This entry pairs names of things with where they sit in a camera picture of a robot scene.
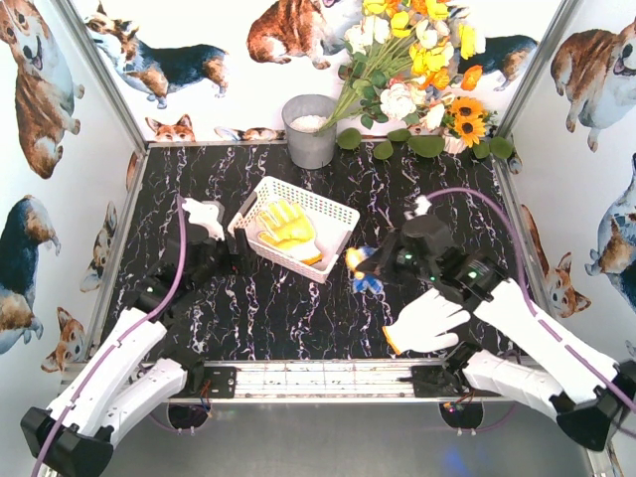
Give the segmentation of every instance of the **floor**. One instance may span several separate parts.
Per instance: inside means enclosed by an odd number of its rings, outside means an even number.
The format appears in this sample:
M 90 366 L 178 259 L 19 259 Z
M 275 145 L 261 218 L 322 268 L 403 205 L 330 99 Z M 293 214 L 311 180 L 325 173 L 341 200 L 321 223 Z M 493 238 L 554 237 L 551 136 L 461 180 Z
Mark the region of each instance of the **floor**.
M 486 403 L 484 424 L 510 404 Z M 165 410 L 155 411 L 161 417 Z M 584 450 L 547 417 L 517 405 L 472 436 L 445 427 L 436 403 L 215 404 L 177 435 L 150 419 L 115 449 L 104 477 L 588 477 Z
M 273 176 L 359 211 L 361 218 L 349 243 L 353 246 L 380 244 L 390 228 L 400 227 L 404 210 L 423 193 L 463 186 L 502 204 L 489 165 L 466 156 L 416 158 L 405 148 L 397 149 L 388 161 L 378 161 L 372 150 L 373 143 L 364 143 L 357 152 L 339 150 L 331 165 L 305 171 L 291 163 L 284 144 L 151 149 L 102 338 L 160 256 L 166 234 L 178 236 L 177 193 L 220 201 L 226 207 L 226 226 L 260 178 Z M 441 198 L 431 211 L 450 225 L 455 241 L 467 250 L 487 250 L 516 273 L 510 238 L 478 200 L 461 195 Z M 382 327 L 393 323 L 425 285 L 414 280 L 386 285 L 381 295 L 363 295 L 352 292 L 350 280 L 342 259 L 324 285 L 260 259 L 253 276 L 214 279 L 199 290 L 185 317 L 189 331 L 169 333 L 166 339 L 211 361 L 393 357 Z M 494 353 L 512 346 L 476 319 L 457 331 L 461 339 Z

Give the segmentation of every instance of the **white powder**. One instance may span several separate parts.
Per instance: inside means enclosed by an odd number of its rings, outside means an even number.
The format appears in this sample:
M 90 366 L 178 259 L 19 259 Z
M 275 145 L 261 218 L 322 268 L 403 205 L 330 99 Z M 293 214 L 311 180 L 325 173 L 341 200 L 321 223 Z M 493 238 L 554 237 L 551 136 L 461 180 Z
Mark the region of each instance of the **white powder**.
M 316 132 L 325 122 L 327 122 L 325 116 L 300 116 L 291 121 L 289 125 L 292 129 L 300 132 Z

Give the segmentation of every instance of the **corgi wallpaper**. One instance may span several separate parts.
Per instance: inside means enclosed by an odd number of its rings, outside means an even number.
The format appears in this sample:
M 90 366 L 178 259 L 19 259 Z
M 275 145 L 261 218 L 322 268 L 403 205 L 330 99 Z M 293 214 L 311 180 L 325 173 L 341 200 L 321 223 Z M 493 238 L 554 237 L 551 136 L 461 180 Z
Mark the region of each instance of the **corgi wallpaper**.
M 635 15 L 636 0 L 582 2 L 513 126 L 548 299 L 617 360 L 636 336 Z
M 344 33 L 360 22 L 362 0 L 75 0 L 95 49 L 148 141 L 282 139 L 280 110 L 291 97 L 337 97 L 348 59 Z M 501 118 L 560 0 L 465 0 L 487 37 L 484 77 L 470 92 Z M 341 121 L 383 135 L 403 127 Z
M 2 475 L 29 474 L 20 418 L 83 359 L 134 149 L 62 18 L 0 0 Z

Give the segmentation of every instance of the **dog illustration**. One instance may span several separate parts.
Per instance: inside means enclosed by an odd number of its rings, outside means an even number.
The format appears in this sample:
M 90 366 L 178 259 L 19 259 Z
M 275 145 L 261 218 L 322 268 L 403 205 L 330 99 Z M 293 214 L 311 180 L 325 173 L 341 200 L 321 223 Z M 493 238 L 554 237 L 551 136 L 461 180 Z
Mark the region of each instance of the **dog illustration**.
M 0 2 L 0 27 L 0 40 L 9 45 L 18 66 L 20 146 L 31 169 L 49 179 L 62 159 L 65 131 L 80 133 L 80 120 L 72 116 L 75 97 L 82 98 L 84 88 L 73 83 L 67 61 L 33 3 Z
M 83 292 L 97 290 L 101 285 L 103 270 L 106 267 L 108 256 L 110 255 L 110 247 L 117 229 L 117 210 L 112 202 L 108 202 L 106 209 L 106 218 L 103 220 L 103 226 L 97 234 L 95 245 L 92 249 L 92 260 L 81 280 L 79 289 Z
M 28 344 L 32 332 L 38 339 L 44 333 L 33 313 L 42 243 L 54 244 L 56 255 L 60 254 L 60 241 L 47 210 L 35 197 L 25 196 L 9 211 L 0 236 L 0 354 L 20 337 Z
M 458 26 L 469 16 L 469 7 L 453 7 L 449 11 L 447 24 L 451 32 L 451 42 L 459 45 Z M 483 75 L 499 72 L 504 82 L 495 87 L 495 91 L 503 91 L 514 80 L 519 78 L 528 68 L 535 51 L 537 41 L 525 35 L 510 37 L 493 37 L 486 39 L 486 51 L 464 60 L 457 49 L 450 64 L 453 87 L 458 87 L 464 73 L 474 66 L 483 68 Z
M 266 127 L 252 127 L 246 131 L 215 127 L 215 132 L 224 141 L 280 141 L 285 139 L 285 131 L 268 129 Z
M 138 27 L 130 21 L 108 18 L 101 3 L 97 12 L 84 19 L 92 40 L 112 62 L 128 85 L 148 94 L 164 109 L 166 96 L 186 86 L 208 79 L 222 97 L 228 88 L 227 52 L 210 45 L 182 48 L 152 48 L 137 38 Z
M 362 0 L 278 0 L 254 21 L 247 49 L 255 62 L 284 65 L 307 56 L 318 70 L 345 48 L 345 32 L 362 20 Z
M 67 363 L 81 360 L 86 342 L 83 326 L 62 307 L 58 307 L 60 323 L 60 343 L 56 349 L 42 362 L 42 371 L 46 373 L 64 372 Z
M 587 274 L 605 273 L 636 311 L 636 154 L 632 157 L 632 181 L 600 221 L 598 249 L 591 250 L 589 256 L 594 262 L 585 266 Z
M 132 180 L 135 177 L 135 170 L 139 163 L 139 154 L 133 152 L 130 155 L 130 161 L 128 161 L 128 169 L 126 170 L 126 192 L 130 192 L 132 189 Z
M 565 127 L 576 119 L 589 127 L 587 145 L 596 152 L 598 134 L 636 104 L 636 21 L 615 35 L 588 30 L 571 35 L 556 51 L 551 66 L 556 92 L 571 106 Z
M 146 117 L 148 127 L 155 133 L 157 142 L 194 142 L 195 132 L 192 130 L 192 120 L 188 114 L 184 114 L 176 124 L 162 124 L 155 119 Z
M 530 230 L 533 244 L 537 249 L 548 297 L 552 301 L 558 316 L 567 318 L 574 313 L 585 310 L 592 302 L 589 298 L 574 290 L 572 286 L 569 275 L 572 266 L 572 254 L 570 252 L 566 253 L 556 267 L 551 267 L 541 245 L 537 224 L 535 224 L 530 210 L 526 206 L 522 206 L 522 211 Z

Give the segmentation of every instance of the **cable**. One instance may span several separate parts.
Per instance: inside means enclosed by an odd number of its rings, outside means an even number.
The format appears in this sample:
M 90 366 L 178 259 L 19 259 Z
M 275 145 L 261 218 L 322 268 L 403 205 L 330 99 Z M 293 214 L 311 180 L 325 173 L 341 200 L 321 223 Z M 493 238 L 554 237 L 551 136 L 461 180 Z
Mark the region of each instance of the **cable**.
M 175 274 L 175 279 L 172 282 L 172 286 L 170 287 L 170 290 L 168 290 L 168 293 L 166 294 L 164 299 L 161 301 L 161 303 L 159 303 L 159 305 L 157 305 L 157 307 L 154 310 L 152 310 L 150 313 L 148 313 L 146 316 L 141 318 L 139 321 L 137 321 L 134 325 L 132 325 L 130 328 L 128 328 L 125 332 L 121 334 L 121 336 L 117 339 L 117 342 L 119 343 L 121 343 L 121 341 L 123 341 L 128 335 L 130 335 L 130 333 L 135 331 L 146 321 L 149 321 L 153 319 L 155 316 L 157 316 L 166 307 L 166 305 L 170 303 L 175 293 L 177 292 L 177 288 L 179 287 L 179 284 L 181 283 L 181 277 L 183 275 L 183 270 L 186 265 L 186 219 L 184 217 L 182 203 L 183 203 L 183 198 L 181 196 L 177 196 L 177 215 L 179 216 L 180 249 L 179 249 L 179 263 L 177 265 L 177 272 Z M 67 415 L 71 411 L 73 404 L 76 402 L 76 400 L 78 400 L 78 398 L 81 395 L 81 392 L 84 390 L 84 388 L 86 387 L 90 379 L 94 376 L 97 369 L 106 360 L 106 358 L 108 358 L 110 353 L 112 353 L 116 348 L 117 348 L 116 345 L 110 345 L 108 349 L 106 349 L 104 354 L 99 357 L 99 359 L 95 363 L 95 366 L 90 369 L 86 377 L 79 384 L 78 388 L 76 389 L 76 391 L 71 397 L 71 403 L 64 408 L 64 410 L 60 414 L 60 417 L 58 417 L 56 422 L 51 427 L 51 430 L 49 430 L 49 433 L 42 446 L 42 449 L 40 449 L 40 453 L 38 454 L 36 465 L 34 466 L 33 471 L 31 472 L 31 477 L 38 477 L 40 468 L 42 467 L 42 464 L 44 463 L 44 459 L 47 455 L 47 452 L 49 452 L 49 448 L 53 444 L 53 439 L 55 439 L 56 435 L 58 434 L 58 431 L 60 430 L 60 427 L 62 427 L 64 419 L 67 417 Z
M 436 197 L 445 196 L 447 194 L 453 194 L 456 192 L 461 192 L 464 194 L 468 194 L 471 196 L 478 197 L 482 201 L 484 201 L 490 208 L 499 216 L 501 221 L 504 223 L 504 226 L 508 230 L 508 234 L 513 239 L 513 246 L 515 248 L 515 262 L 517 264 L 518 276 L 519 276 L 519 284 L 521 285 L 521 291 L 524 294 L 524 299 L 526 300 L 526 304 L 528 305 L 528 309 L 532 313 L 533 316 L 537 316 L 537 311 L 533 306 L 532 300 L 530 299 L 530 294 L 528 293 L 528 283 L 526 281 L 526 274 L 524 273 L 524 267 L 521 262 L 522 248 L 521 241 L 519 236 L 515 232 L 512 227 L 510 220 L 506 217 L 504 211 L 488 196 L 482 194 L 479 191 L 475 191 L 473 189 L 468 189 L 464 187 L 450 187 L 448 189 L 442 189 L 440 191 L 435 191 L 427 196 L 427 199 L 430 201 Z M 557 341 L 561 341 L 562 337 L 550 326 L 548 322 L 545 320 L 539 319 L 539 323 L 555 338 Z M 587 362 L 585 358 L 583 358 L 572 346 L 565 345 L 564 346 L 571 355 L 573 355 L 584 367 L 587 368 L 592 374 L 594 374 L 607 388 L 612 391 L 623 403 L 631 410 L 632 412 L 636 412 L 636 402 L 629 398 L 619 387 L 614 385 L 611 381 L 605 378 L 596 368 Z

